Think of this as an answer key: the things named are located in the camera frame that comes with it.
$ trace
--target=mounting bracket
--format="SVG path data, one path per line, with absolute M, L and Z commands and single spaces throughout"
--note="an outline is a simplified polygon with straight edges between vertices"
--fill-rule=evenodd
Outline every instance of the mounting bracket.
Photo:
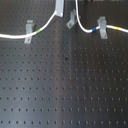
M 66 26 L 71 29 L 77 23 L 76 10 L 73 9 L 70 13 L 70 21 L 66 24 Z
M 108 39 L 107 32 L 106 32 L 107 21 L 106 21 L 105 17 L 104 16 L 99 17 L 97 22 L 100 27 L 101 39 Z
M 63 17 L 64 12 L 64 0 L 56 0 L 56 15 L 59 17 Z
M 35 23 L 33 23 L 33 20 L 27 20 L 27 24 L 26 24 L 26 34 L 30 34 L 33 32 L 34 30 L 34 26 L 35 26 Z M 32 37 L 28 37 L 28 38 L 25 38 L 25 41 L 24 43 L 25 44 L 30 44 L 31 43 L 31 40 L 32 40 Z

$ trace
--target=cable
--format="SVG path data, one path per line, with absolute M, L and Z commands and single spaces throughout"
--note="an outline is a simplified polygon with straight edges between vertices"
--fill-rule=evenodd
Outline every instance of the cable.
M 78 21 L 78 24 L 79 24 L 80 28 L 81 28 L 84 32 L 86 32 L 86 33 L 91 33 L 91 32 L 94 32 L 94 31 L 100 29 L 100 26 L 97 26 L 96 28 L 87 30 L 87 29 L 85 29 L 85 28 L 82 26 L 82 24 L 80 23 L 79 13 L 78 13 L 78 0 L 75 0 L 75 2 L 76 2 L 76 16 L 77 16 L 77 21 Z M 128 30 L 127 30 L 127 29 L 120 28 L 120 27 L 117 27 L 117 26 L 106 25 L 106 27 L 107 27 L 107 28 L 110 28 L 110 29 L 119 30 L 119 31 L 128 33 Z
M 112 25 L 107 25 L 106 27 L 110 28 L 110 29 L 119 30 L 119 31 L 128 33 L 128 30 L 124 29 L 124 28 L 120 28 L 120 27 L 116 27 L 116 26 L 112 26 Z
M 6 35 L 6 34 L 0 34 L 1 38 L 8 38 L 8 39 L 23 39 L 23 38 L 27 38 L 30 36 L 34 36 L 38 33 L 40 33 L 41 31 L 43 31 L 48 25 L 49 23 L 52 21 L 52 19 L 55 17 L 56 15 L 56 11 L 54 11 L 54 13 L 52 14 L 52 16 L 50 17 L 50 19 L 47 21 L 47 23 L 40 29 L 38 29 L 37 31 L 27 34 L 27 35 Z
M 77 21 L 78 21 L 78 24 L 79 24 L 80 28 L 81 28 L 84 32 L 86 32 L 86 33 L 92 33 L 92 32 L 94 32 L 94 31 L 98 30 L 98 29 L 100 28 L 99 26 L 96 27 L 96 28 L 90 29 L 90 30 L 85 29 L 85 28 L 82 26 L 82 24 L 81 24 L 81 22 L 80 22 L 80 19 L 79 19 L 79 13 L 78 13 L 78 0 L 75 0 L 75 2 L 76 2 L 76 16 L 77 16 Z

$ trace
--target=gray surface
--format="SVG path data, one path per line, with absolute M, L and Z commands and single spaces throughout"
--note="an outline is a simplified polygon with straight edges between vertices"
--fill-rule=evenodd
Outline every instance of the gray surface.
M 4 0 L 0 33 L 25 34 L 27 20 L 38 30 L 54 11 L 52 2 Z M 86 34 L 76 24 L 66 27 L 74 2 L 66 2 L 64 18 L 56 17 L 31 45 L 0 39 L 1 128 L 127 128 L 128 35 L 108 30 Z M 99 16 L 128 28 L 128 4 L 79 4 L 81 22 L 94 28 Z

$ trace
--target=white cable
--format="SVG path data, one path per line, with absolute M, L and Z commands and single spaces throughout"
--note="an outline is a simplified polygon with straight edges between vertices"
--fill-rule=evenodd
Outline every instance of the white cable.
M 124 28 L 120 28 L 120 27 L 116 27 L 116 26 L 112 26 L 112 25 L 107 25 L 106 27 L 107 28 L 114 29 L 114 30 L 119 30 L 119 31 L 128 33 L 128 30 L 127 29 L 124 29 Z
M 54 13 L 50 17 L 50 19 L 47 21 L 47 23 L 42 28 L 40 28 L 39 30 L 37 30 L 37 31 L 35 31 L 33 33 L 30 33 L 30 34 L 27 34 L 27 35 L 0 34 L 0 37 L 1 38 L 8 38 L 8 39 L 23 39 L 23 38 L 27 38 L 27 37 L 30 37 L 30 36 L 34 36 L 34 35 L 38 34 L 39 32 L 43 31 L 49 25 L 49 23 L 51 22 L 51 20 L 54 18 L 55 15 L 56 15 L 56 11 L 54 11 Z
M 80 28 L 81 28 L 84 32 L 86 32 L 86 33 L 91 33 L 91 32 L 93 32 L 92 29 L 88 30 L 88 29 L 85 29 L 85 28 L 82 26 L 82 24 L 81 24 L 81 22 L 80 22 L 80 19 L 79 19 L 79 13 L 78 13 L 78 0 L 75 0 L 75 2 L 76 2 L 76 16 L 77 16 L 77 21 L 78 21 L 78 24 L 79 24 Z

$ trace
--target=metal table surface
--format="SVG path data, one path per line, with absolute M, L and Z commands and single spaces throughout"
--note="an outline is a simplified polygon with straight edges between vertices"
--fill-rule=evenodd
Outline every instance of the metal table surface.
M 54 11 L 47 0 L 1 0 L 0 33 L 25 34 L 26 21 L 43 26 Z M 128 34 L 107 29 L 82 32 L 66 27 L 74 1 L 65 2 L 64 18 L 32 38 L 0 39 L 1 128 L 127 128 Z M 128 28 L 125 2 L 79 2 L 81 22 Z

